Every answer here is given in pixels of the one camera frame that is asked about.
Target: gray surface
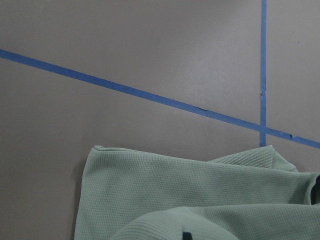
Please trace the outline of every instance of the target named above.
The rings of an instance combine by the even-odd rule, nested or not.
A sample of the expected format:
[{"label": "gray surface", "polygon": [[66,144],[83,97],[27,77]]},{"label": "gray surface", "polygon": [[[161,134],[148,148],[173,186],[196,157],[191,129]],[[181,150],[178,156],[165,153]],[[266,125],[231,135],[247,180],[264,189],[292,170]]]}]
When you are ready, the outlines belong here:
[{"label": "gray surface", "polygon": [[320,142],[320,1],[268,1],[267,125]]},{"label": "gray surface", "polygon": [[7,51],[260,122],[259,1],[1,2]]},{"label": "gray surface", "polygon": [[[293,2],[268,1],[268,127],[320,141],[319,3]],[[0,49],[259,123],[260,18],[255,0],[2,0]],[[0,74],[0,239],[71,239],[94,145],[201,161],[259,146],[258,132],[19,63],[0,59]],[[267,143],[320,172],[319,149]]]}]

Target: blue tape line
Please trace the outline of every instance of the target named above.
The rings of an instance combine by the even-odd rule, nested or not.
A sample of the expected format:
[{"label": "blue tape line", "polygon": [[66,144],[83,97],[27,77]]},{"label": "blue tape line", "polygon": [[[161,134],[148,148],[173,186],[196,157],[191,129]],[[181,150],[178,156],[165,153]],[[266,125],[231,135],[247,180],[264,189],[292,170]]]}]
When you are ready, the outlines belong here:
[{"label": "blue tape line", "polygon": [[306,139],[306,138],[303,138],[300,136],[293,136],[292,134],[289,134],[289,133],[286,133],[283,131],[279,131],[279,130],[275,130],[275,129],[271,129],[268,127],[266,128],[266,133],[268,135],[272,135],[272,136],[275,136],[278,138],[286,139],[286,140],[289,140],[292,142],[296,142],[299,144],[303,144],[303,145],[307,145],[310,147],[320,149],[320,142],[317,142],[317,141],[312,141],[312,140],[309,140],[309,139]]},{"label": "blue tape line", "polygon": [[125,94],[130,94],[139,98],[147,99],[156,103],[168,105],[177,109],[181,109],[187,112],[191,112],[194,114],[202,115],[211,119],[216,119],[225,123],[237,125],[240,127],[244,127],[246,129],[251,129],[255,131],[260,130],[260,126],[258,124],[244,121],[235,117],[227,116],[218,112],[205,110],[197,106],[193,106],[187,103],[183,103],[180,101],[172,100],[163,96],[159,96],[153,93],[149,93],[146,91],[142,91],[130,86],[125,86],[119,83],[115,83],[112,81],[108,81],[99,77],[91,76],[85,73],[81,73],[78,71],[74,71],[71,69],[67,69],[61,66],[53,65],[44,61],[39,61],[30,57],[22,56],[13,52],[5,51],[0,49],[0,57],[3,59],[11,60],[17,63],[25,64],[28,66],[32,66],[38,69],[43,69],[55,74],[63,75],[69,78],[78,79],[87,83],[95,84],[98,86],[102,86],[108,89],[112,89],[118,92],[122,92]]},{"label": "blue tape line", "polygon": [[260,68],[260,147],[266,146],[267,128],[267,0],[261,6],[261,68]]}]

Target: textured fabric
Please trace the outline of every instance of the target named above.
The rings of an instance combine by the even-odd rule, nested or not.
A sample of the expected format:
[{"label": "textured fabric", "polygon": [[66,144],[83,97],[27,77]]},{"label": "textured fabric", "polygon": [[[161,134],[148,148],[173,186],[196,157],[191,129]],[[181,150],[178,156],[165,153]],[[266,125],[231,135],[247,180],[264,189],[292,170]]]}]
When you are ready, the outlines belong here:
[{"label": "textured fabric", "polygon": [[320,173],[272,146],[211,161],[94,146],[76,240],[318,240]]}]

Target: green waffle-knit fabric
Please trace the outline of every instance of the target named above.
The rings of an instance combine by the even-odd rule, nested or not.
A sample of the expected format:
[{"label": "green waffle-knit fabric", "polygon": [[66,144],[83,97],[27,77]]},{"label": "green waffle-knit fabric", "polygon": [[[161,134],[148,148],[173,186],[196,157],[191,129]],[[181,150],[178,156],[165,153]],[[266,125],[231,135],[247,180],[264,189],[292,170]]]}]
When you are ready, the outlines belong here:
[{"label": "green waffle-knit fabric", "polygon": [[210,161],[94,146],[76,240],[320,240],[320,173],[270,146]]}]

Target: blue painter's tape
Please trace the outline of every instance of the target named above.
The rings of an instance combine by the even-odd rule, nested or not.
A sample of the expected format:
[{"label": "blue painter's tape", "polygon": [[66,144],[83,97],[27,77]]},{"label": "blue painter's tape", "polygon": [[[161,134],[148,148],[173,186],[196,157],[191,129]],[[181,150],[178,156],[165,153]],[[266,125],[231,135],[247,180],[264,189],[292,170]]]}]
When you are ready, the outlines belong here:
[{"label": "blue painter's tape", "polygon": [[260,60],[260,147],[266,146],[267,128],[267,0],[261,6],[261,60]]},{"label": "blue painter's tape", "polygon": [[260,125],[0,49],[0,57],[255,131]]},{"label": "blue painter's tape", "polygon": [[306,138],[303,138],[300,136],[293,136],[292,134],[289,134],[289,133],[286,133],[283,131],[279,131],[279,130],[275,130],[275,129],[271,129],[268,127],[266,128],[266,133],[268,135],[272,135],[272,136],[275,136],[278,138],[286,139],[286,140],[289,140],[292,142],[296,142],[299,144],[303,144],[303,145],[307,145],[310,147],[320,149],[320,142],[317,142],[317,141],[312,141],[312,140],[309,140],[309,139],[306,139]]}]

